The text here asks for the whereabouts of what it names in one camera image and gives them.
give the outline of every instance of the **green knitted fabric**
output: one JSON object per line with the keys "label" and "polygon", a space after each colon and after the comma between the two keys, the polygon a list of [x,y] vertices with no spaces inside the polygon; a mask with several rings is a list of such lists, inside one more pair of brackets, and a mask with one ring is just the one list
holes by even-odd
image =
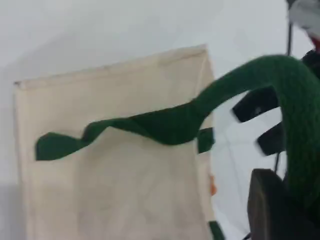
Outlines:
{"label": "green knitted fabric", "polygon": [[128,118],[94,122],[82,139],[48,133],[36,144],[38,160],[62,158],[90,144],[106,127],[140,134],[165,145],[197,137],[204,119],[226,100],[265,86],[275,88],[282,111],[287,152],[287,189],[314,219],[320,193],[320,83],[300,61],[287,56],[264,56],[231,71],[209,85],[194,100],[173,108]]}

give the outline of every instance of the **white wall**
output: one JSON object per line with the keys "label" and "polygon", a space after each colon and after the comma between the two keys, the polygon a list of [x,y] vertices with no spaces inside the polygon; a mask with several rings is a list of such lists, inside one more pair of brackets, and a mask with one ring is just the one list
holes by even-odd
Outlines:
{"label": "white wall", "polygon": [[[263,54],[285,53],[286,4],[280,0],[3,0],[0,1],[0,236],[22,240],[14,149],[13,82],[96,67],[208,43],[215,76]],[[294,32],[293,53],[311,44]],[[251,170],[272,167],[254,140],[280,120],[275,111],[238,124],[232,99],[215,111],[214,209],[228,239],[249,230]]]}

